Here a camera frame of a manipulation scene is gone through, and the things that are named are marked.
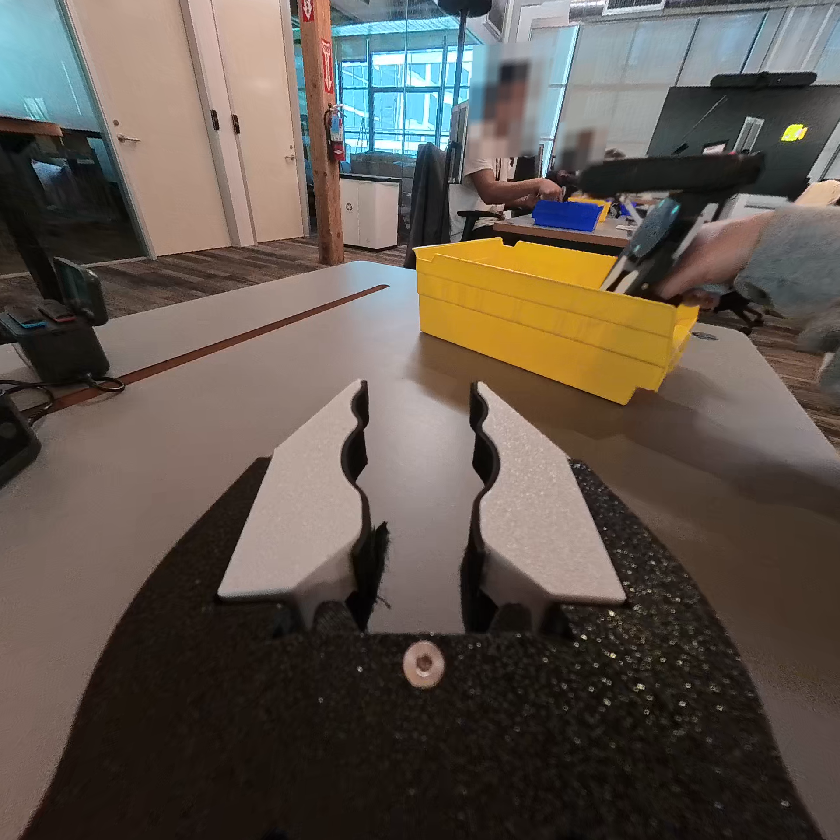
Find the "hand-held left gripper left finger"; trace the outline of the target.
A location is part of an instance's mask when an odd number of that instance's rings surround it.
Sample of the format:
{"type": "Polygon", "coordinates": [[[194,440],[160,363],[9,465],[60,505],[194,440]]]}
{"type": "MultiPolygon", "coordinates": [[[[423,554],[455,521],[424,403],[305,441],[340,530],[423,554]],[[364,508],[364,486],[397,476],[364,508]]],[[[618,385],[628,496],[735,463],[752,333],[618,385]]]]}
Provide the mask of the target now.
{"type": "Polygon", "coordinates": [[[352,381],[270,458],[217,589],[221,602],[284,602],[313,615],[370,588],[369,387],[352,381]]]}

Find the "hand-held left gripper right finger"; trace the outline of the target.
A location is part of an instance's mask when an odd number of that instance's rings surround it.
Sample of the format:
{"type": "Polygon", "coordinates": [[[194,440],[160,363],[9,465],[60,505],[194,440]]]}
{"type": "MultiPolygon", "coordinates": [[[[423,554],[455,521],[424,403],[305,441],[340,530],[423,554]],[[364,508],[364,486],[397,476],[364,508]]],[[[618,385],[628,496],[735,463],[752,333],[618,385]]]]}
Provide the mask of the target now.
{"type": "Polygon", "coordinates": [[[558,445],[484,382],[469,388],[481,481],[469,521],[469,614],[622,606],[622,583],[558,445]]]}

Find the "large yellow plastic bin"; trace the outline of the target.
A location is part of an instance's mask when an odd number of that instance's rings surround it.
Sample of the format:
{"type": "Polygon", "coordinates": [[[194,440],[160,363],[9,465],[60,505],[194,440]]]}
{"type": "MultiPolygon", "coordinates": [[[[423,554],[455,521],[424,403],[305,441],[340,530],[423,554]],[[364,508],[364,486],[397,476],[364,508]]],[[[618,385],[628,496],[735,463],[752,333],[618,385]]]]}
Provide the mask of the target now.
{"type": "Polygon", "coordinates": [[[423,333],[620,406],[658,391],[699,314],[602,290],[605,255],[501,238],[413,253],[423,333]]]}

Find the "person's right forearm grey sleeve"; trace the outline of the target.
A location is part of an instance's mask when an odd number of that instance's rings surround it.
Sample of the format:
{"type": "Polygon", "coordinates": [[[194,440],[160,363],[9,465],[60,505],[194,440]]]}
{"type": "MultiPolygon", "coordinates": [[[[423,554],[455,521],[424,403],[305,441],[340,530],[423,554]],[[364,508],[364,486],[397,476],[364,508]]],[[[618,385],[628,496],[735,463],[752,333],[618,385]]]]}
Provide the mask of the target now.
{"type": "Polygon", "coordinates": [[[792,205],[772,213],[733,286],[753,302],[803,320],[803,350],[838,361],[838,207],[792,205]]]}

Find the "person's right hand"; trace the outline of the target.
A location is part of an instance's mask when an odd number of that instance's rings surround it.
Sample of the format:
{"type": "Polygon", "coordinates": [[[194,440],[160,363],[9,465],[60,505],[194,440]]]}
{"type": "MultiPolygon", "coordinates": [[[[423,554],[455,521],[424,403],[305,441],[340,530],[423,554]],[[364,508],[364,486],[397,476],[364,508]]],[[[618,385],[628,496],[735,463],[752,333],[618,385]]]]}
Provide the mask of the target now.
{"type": "Polygon", "coordinates": [[[663,301],[713,311],[741,270],[749,263],[774,212],[705,224],[675,263],[673,269],[653,286],[663,301]]]}

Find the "black display board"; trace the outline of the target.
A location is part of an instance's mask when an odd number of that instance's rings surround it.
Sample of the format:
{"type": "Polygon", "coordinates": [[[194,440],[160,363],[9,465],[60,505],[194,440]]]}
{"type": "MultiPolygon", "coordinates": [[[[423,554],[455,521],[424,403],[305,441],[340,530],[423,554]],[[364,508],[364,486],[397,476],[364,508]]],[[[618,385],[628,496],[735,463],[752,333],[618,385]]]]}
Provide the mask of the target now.
{"type": "Polygon", "coordinates": [[[839,120],[838,86],[747,88],[672,87],[647,147],[647,156],[681,150],[704,154],[751,131],[753,153],[764,154],[761,177],[749,192],[798,197],[839,120]]]}

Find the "wooden desk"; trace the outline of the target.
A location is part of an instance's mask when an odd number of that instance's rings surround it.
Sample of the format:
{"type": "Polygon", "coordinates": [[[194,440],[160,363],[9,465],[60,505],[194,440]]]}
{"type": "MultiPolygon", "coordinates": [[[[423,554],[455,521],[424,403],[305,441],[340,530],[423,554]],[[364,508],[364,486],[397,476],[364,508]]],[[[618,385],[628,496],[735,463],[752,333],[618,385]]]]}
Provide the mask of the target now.
{"type": "Polygon", "coordinates": [[[611,218],[596,224],[591,232],[538,225],[531,215],[498,219],[493,228],[505,240],[575,242],[601,249],[622,250],[632,238],[632,232],[619,228],[616,220],[611,218]]]}

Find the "blue plastic bin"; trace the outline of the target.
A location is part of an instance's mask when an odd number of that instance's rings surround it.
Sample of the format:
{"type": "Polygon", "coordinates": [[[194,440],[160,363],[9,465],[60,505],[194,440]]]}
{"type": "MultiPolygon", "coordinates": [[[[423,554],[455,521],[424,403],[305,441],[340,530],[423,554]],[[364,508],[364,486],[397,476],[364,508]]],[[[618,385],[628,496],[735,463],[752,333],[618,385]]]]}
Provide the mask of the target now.
{"type": "Polygon", "coordinates": [[[592,233],[597,227],[599,213],[597,205],[540,200],[531,216],[536,226],[592,233]]]}

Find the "black video bar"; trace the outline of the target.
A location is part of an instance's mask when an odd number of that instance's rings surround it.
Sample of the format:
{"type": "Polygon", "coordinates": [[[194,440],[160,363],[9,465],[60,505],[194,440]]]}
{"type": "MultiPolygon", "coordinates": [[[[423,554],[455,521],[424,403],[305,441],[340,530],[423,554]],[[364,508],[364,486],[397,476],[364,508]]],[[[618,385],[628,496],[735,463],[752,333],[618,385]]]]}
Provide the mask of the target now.
{"type": "Polygon", "coordinates": [[[756,73],[718,74],[710,79],[710,88],[761,90],[770,88],[808,88],[817,80],[813,71],[761,71],[756,73]]]}

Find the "office chair with dark jacket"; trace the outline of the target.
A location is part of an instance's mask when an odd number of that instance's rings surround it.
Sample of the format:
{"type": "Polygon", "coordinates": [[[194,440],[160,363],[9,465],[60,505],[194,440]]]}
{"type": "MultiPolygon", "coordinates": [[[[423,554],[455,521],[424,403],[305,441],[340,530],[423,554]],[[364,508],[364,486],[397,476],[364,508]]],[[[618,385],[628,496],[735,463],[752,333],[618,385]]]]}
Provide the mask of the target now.
{"type": "Polygon", "coordinates": [[[445,245],[449,238],[447,154],[434,143],[422,143],[414,167],[405,267],[415,267],[415,248],[445,245]]]}

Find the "black floor stand pole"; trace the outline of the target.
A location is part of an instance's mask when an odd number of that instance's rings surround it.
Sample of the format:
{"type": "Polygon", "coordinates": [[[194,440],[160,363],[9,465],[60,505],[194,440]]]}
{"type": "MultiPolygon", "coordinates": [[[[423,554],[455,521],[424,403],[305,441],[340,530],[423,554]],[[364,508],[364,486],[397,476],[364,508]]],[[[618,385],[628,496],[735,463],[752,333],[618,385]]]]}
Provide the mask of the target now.
{"type": "Polygon", "coordinates": [[[461,97],[463,87],[464,54],[466,30],[469,18],[481,18],[491,10],[491,1],[436,1],[440,10],[458,18],[458,42],[456,48],[455,82],[453,107],[451,108],[449,136],[446,149],[445,175],[450,185],[462,181],[466,156],[468,113],[467,100],[461,97]]]}

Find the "white recycling cabinet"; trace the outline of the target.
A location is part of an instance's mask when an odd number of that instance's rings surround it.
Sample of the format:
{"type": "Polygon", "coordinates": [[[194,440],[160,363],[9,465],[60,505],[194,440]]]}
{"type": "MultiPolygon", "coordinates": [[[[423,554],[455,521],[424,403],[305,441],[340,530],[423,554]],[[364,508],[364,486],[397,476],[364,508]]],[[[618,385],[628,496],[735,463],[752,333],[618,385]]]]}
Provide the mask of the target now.
{"type": "Polygon", "coordinates": [[[401,180],[341,174],[343,244],[383,251],[397,246],[401,180]]]}

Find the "black box device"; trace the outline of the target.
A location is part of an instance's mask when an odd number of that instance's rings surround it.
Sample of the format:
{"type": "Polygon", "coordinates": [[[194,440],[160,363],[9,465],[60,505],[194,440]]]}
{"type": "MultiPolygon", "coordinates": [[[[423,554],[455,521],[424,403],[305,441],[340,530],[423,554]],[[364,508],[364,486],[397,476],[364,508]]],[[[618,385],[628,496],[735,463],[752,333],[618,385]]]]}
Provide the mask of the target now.
{"type": "Polygon", "coordinates": [[[41,443],[27,418],[12,398],[1,393],[1,488],[30,466],[41,451],[41,443]]]}

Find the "white door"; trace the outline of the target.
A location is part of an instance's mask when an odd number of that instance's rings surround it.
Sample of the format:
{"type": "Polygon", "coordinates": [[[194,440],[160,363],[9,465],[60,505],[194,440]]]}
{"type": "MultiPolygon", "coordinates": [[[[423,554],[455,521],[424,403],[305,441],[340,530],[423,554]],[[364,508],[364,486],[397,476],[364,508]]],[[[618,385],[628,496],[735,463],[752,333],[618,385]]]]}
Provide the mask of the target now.
{"type": "Polygon", "coordinates": [[[285,10],[279,1],[213,1],[227,100],[257,244],[304,235],[285,10]]]}
{"type": "Polygon", "coordinates": [[[180,3],[63,5],[150,255],[231,245],[180,3]]]}

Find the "wooden post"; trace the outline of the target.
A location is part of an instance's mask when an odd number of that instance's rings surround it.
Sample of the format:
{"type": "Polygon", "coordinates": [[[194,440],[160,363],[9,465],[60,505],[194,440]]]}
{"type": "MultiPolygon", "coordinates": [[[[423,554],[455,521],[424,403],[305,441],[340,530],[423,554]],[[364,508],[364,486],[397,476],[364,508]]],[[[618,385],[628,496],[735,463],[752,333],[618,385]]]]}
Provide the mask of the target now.
{"type": "Polygon", "coordinates": [[[329,158],[323,121],[328,105],[337,104],[337,99],[335,84],[334,96],[328,96],[323,88],[320,48],[321,38],[332,40],[331,4],[330,1],[299,1],[297,5],[307,101],[309,160],[318,229],[318,254],[323,265],[338,266],[344,260],[340,164],[329,158]]]}

